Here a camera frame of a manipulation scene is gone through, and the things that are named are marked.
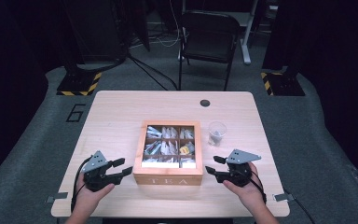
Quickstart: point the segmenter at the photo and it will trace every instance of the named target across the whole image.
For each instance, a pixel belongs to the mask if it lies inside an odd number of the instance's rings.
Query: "light wood desk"
[[[209,100],[208,107],[200,105]],[[272,194],[283,193],[281,180],[269,149],[254,97],[244,91],[99,91],[62,181],[59,192],[67,199],[56,200],[51,214],[69,217],[76,171],[83,160],[101,150],[109,160],[121,157],[126,163],[110,168],[108,174],[133,166],[141,125],[145,119],[199,120],[203,165],[217,171],[227,166],[213,156],[228,156],[234,148],[260,155],[255,161],[267,194],[267,206],[276,217],[289,214],[287,202],[275,202]],[[220,147],[208,145],[208,125],[222,121],[227,135]],[[204,170],[201,186],[137,185],[133,175],[99,203],[95,217],[248,217],[251,214],[236,195]]]

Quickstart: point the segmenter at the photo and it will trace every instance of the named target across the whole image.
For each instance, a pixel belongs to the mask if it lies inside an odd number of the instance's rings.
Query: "hand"
[[[249,166],[255,174],[252,174],[252,179],[254,182],[261,186],[260,180],[255,176],[258,174],[255,166],[249,162]],[[261,195],[260,190],[252,183],[249,182],[247,185],[238,187],[228,180],[223,181],[224,186],[228,188],[231,192],[238,195],[241,203],[249,210],[249,212],[254,216],[257,224],[262,223],[278,223],[278,220],[271,214],[269,209],[266,207],[263,201],[263,196]]]
[[[80,173],[76,184],[76,205],[72,215],[68,218],[66,223],[85,223],[86,220],[97,208],[100,200],[106,196],[115,187],[114,184],[109,184],[103,189],[92,192],[87,189],[84,182],[84,174]]]

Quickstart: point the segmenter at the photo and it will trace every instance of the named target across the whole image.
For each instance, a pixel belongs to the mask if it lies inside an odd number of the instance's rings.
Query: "black chair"
[[[225,14],[187,11],[182,15],[180,31],[179,90],[182,86],[182,60],[186,58],[188,65],[188,59],[226,63],[225,91],[237,47],[240,24]]]

